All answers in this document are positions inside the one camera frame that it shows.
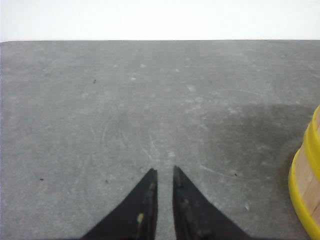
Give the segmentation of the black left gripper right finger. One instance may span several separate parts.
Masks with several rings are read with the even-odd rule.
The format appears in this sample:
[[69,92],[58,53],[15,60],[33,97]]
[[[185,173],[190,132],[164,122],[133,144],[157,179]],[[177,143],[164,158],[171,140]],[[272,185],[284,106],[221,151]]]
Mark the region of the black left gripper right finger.
[[206,199],[178,166],[173,168],[172,207],[178,240],[250,239]]

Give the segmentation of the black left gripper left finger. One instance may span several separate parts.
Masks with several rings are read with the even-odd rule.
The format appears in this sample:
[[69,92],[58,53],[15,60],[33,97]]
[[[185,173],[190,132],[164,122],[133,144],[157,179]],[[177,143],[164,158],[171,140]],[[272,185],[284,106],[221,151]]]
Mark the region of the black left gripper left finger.
[[158,218],[158,173],[151,168],[123,201],[82,240],[154,240]]

